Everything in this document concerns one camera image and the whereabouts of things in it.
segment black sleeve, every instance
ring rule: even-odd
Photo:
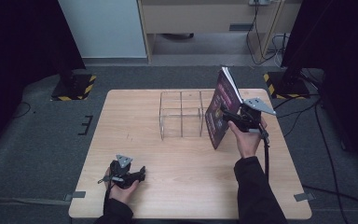
[[[240,159],[234,172],[240,223],[287,223],[257,157]]]
[[[128,224],[131,223],[133,212],[124,203],[116,199],[109,199],[103,211],[103,216],[99,217],[95,224]]]

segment book cover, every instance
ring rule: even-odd
[[[227,122],[222,119],[221,105],[224,105],[232,113],[238,113],[241,102],[242,99],[234,79],[228,68],[222,67],[218,74],[212,101],[205,112],[205,122],[214,149],[218,148],[228,129]]]

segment hand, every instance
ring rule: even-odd
[[[261,118],[261,125],[264,128],[267,127],[267,123]],[[242,158],[248,158],[255,156],[258,145],[260,144],[261,134],[260,133],[243,133],[231,120],[228,122],[228,126],[232,132],[234,132],[237,138],[238,151]]]
[[[106,170],[105,175],[109,175],[110,168],[108,167]],[[112,189],[110,190],[109,199],[116,199],[119,202],[122,202],[124,204],[128,204],[130,201],[130,197],[132,193],[138,188],[139,180],[135,180],[132,185],[127,189],[121,189],[119,186],[114,185]]]

